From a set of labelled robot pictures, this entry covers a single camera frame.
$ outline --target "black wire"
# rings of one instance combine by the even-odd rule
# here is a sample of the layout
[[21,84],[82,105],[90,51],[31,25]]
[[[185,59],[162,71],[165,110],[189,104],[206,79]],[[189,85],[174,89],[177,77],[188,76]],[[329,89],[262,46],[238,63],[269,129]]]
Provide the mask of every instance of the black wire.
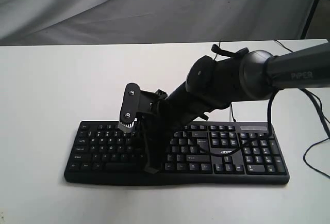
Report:
[[233,105],[232,105],[232,103],[230,103],[230,112],[232,113],[233,121],[236,122],[236,119],[234,118],[234,112],[233,112]]
[[286,50],[293,52],[291,49],[289,49],[288,47],[285,47],[283,43],[279,42],[278,40],[273,40],[274,42],[276,42],[277,44],[279,44],[280,46],[282,46],[283,48],[285,48]]
[[[220,40],[220,41],[219,41],[219,44],[218,44],[218,47],[220,47],[220,43],[221,43],[221,42],[222,42],[222,41]],[[217,56],[218,56],[218,54],[216,54],[216,56],[214,57],[213,60],[216,60]]]
[[[268,139],[269,137],[271,137],[273,135],[273,129],[272,129],[272,115],[271,115],[271,112],[272,112],[272,104],[273,104],[273,101],[274,101],[274,98],[276,96],[276,94],[278,93],[278,90],[274,91],[271,95],[271,97],[269,98],[269,102],[268,102],[268,107],[267,107],[267,127],[268,127],[268,134],[266,135],[263,135],[263,136],[259,136],[259,137],[256,137],[256,138],[247,138],[247,142],[240,145],[238,148],[232,150],[231,152],[227,153],[227,154],[217,154],[217,153],[212,153],[212,152],[209,152],[201,147],[199,147],[199,149],[201,151],[204,152],[204,154],[206,155],[211,155],[211,156],[214,156],[214,157],[225,157],[225,156],[230,156],[238,151],[240,151],[241,149],[243,149],[243,147],[246,147],[248,146],[252,141],[254,140],[257,140],[257,139],[260,139],[260,140],[265,140],[265,139]],[[193,142],[195,143],[196,146],[199,146],[196,142],[196,139],[195,138],[191,138],[193,140]]]
[[[322,101],[321,101],[321,99],[320,99],[318,96],[316,96],[315,94],[313,94],[312,92],[310,92],[310,91],[308,91],[308,90],[306,90],[306,89],[299,89],[299,90],[301,90],[303,93],[305,93],[305,94],[309,97],[309,99],[311,100],[311,102],[313,103],[313,105],[314,105],[314,107],[315,107],[315,109],[316,109],[316,112],[317,112],[318,115],[319,115],[320,121],[321,121],[322,126],[323,126],[323,128],[324,128],[324,131],[326,132],[326,134],[327,134],[327,136],[328,136],[328,138],[326,138],[326,139],[324,139],[324,140],[322,140],[322,141],[319,141],[319,142],[316,142],[316,143],[312,144],[312,145],[306,150],[306,152],[304,153],[303,160],[304,160],[305,164],[306,164],[308,167],[310,167],[310,168],[313,169],[314,171],[316,171],[316,172],[318,172],[318,173],[320,173],[320,174],[322,174],[322,175],[324,175],[325,177],[327,177],[327,178],[330,179],[330,175],[328,175],[328,174],[324,173],[323,171],[320,171],[320,170],[316,169],[315,167],[311,166],[311,165],[306,161],[306,158],[305,158],[307,152],[308,152],[312,147],[314,147],[314,146],[316,146],[316,145],[318,145],[318,144],[321,144],[321,143],[325,142],[326,140],[330,139],[330,130],[329,130],[328,125],[326,124],[326,120],[327,120],[327,118],[324,116],[323,111],[322,111]],[[320,102],[320,106],[319,106],[318,103],[316,102],[314,96],[316,96],[316,98],[319,100],[319,102]]]

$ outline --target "white table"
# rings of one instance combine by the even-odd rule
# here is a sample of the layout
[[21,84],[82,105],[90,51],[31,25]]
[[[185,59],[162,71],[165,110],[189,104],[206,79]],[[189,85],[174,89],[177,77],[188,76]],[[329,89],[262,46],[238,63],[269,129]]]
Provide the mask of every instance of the white table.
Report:
[[[283,41],[292,50],[326,40]],[[298,90],[276,96],[273,125],[286,186],[114,187],[69,184],[64,167],[82,120],[117,120],[125,85],[170,93],[212,43],[0,47],[0,223],[329,223],[329,180],[302,160],[326,137]],[[236,51],[287,51],[273,41],[223,42]],[[313,90],[330,116],[330,90]],[[267,101],[234,103],[239,121],[266,121]],[[218,110],[210,120],[227,121]],[[330,142],[308,160],[329,173]]]

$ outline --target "space bar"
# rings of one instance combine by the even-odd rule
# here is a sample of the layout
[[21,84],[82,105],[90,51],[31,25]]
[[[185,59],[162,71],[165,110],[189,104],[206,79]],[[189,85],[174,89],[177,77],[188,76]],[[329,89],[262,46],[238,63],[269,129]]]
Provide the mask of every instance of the space bar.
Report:
[[106,171],[117,171],[117,172],[134,172],[141,171],[141,167],[139,167],[135,163],[107,163],[105,165]]

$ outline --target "black keyboard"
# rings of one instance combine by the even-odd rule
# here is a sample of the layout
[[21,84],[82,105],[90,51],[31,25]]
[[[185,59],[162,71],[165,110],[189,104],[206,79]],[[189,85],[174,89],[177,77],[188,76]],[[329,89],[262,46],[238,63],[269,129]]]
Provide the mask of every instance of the black keyboard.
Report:
[[[144,144],[137,133],[124,133],[116,121],[80,123],[65,168],[68,182],[106,185],[175,185],[195,183],[286,184],[289,172],[275,133],[267,140],[261,122],[192,122],[174,134],[163,157],[162,170],[143,171]],[[231,156],[226,154],[247,138],[250,146]]]

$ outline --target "robotic arm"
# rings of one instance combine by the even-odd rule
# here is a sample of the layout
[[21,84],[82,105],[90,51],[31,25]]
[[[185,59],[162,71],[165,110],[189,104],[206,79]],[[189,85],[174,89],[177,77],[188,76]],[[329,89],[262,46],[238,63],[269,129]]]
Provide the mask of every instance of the robotic arm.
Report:
[[135,83],[126,86],[119,128],[132,132],[136,125],[143,134],[145,171],[156,173],[173,133],[197,117],[207,120],[204,113],[231,102],[266,100],[274,90],[330,87],[330,43],[283,56],[247,48],[232,53],[215,44],[212,51],[229,58],[203,56],[169,96],[161,90],[142,91]]

